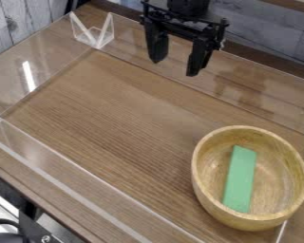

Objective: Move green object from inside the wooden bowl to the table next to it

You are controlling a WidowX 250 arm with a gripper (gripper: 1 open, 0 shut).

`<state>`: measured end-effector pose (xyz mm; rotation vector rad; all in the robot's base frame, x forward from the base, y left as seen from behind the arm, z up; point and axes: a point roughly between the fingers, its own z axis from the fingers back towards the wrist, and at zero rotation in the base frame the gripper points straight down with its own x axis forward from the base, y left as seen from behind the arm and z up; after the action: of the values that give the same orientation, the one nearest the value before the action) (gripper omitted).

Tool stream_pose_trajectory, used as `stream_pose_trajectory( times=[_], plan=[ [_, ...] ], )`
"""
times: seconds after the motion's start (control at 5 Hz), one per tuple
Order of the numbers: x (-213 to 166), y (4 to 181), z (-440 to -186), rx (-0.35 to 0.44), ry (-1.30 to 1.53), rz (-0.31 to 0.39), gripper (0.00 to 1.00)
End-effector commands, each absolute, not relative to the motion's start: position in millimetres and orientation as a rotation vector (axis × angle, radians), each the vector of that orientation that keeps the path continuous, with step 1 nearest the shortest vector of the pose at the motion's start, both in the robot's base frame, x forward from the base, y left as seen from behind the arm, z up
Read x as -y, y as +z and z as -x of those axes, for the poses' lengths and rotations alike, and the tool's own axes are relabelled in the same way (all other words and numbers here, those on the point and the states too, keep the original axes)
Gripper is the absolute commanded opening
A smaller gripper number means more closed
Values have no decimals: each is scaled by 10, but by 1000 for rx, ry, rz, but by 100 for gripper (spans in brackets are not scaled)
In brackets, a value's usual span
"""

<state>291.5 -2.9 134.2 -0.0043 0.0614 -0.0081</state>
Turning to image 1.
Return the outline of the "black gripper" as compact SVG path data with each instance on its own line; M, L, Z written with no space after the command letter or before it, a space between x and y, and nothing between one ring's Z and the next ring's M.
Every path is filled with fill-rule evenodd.
M214 33L215 43L204 37L192 41L187 75L194 77L210 62L214 48L223 49L230 22L210 12L211 0L141 0L144 15L179 28L179 31ZM153 21L144 22L145 42L151 61L159 63L168 54L168 33Z

